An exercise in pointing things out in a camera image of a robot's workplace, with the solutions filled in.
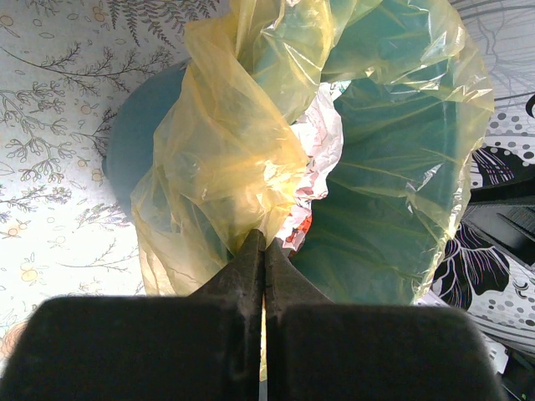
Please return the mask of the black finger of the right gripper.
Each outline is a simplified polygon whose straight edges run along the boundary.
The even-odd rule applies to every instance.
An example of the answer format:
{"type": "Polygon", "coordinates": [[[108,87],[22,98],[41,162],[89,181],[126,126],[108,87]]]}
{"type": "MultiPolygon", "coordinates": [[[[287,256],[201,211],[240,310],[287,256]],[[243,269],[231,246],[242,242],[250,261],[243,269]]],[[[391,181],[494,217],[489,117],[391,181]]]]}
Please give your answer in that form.
{"type": "Polygon", "coordinates": [[[462,222],[522,266],[534,266],[532,177],[473,190],[462,222]]]}

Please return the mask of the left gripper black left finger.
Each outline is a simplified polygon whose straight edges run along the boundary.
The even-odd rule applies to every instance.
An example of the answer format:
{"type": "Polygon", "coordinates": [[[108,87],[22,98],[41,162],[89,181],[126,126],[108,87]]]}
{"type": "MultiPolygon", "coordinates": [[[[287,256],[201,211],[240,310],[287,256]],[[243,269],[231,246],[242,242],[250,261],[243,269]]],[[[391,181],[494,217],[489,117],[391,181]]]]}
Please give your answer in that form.
{"type": "Polygon", "coordinates": [[[4,400],[256,400],[265,240],[186,297],[56,297],[31,316],[4,400]]]}

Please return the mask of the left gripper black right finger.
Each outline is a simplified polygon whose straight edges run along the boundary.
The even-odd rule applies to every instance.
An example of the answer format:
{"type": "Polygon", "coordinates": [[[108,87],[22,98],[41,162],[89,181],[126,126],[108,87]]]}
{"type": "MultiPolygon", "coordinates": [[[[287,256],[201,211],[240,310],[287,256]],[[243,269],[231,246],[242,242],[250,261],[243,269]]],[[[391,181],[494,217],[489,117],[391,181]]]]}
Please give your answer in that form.
{"type": "Polygon", "coordinates": [[[449,307],[331,302],[265,251],[271,400],[503,400],[479,332],[449,307]]]}

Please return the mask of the yellow plastic trash bag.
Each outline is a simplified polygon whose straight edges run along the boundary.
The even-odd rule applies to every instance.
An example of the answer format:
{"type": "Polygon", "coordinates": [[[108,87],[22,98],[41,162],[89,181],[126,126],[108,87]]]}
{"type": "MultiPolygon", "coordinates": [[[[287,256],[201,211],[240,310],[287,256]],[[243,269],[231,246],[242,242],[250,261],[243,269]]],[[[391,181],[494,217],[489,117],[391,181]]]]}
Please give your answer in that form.
{"type": "Polygon", "coordinates": [[[145,290],[188,295],[247,234],[273,243],[312,164],[294,129],[322,84],[343,144],[293,264],[336,302],[408,305],[431,286],[470,199],[493,111],[447,1],[233,1],[188,23],[181,94],[132,196],[145,290]]]}

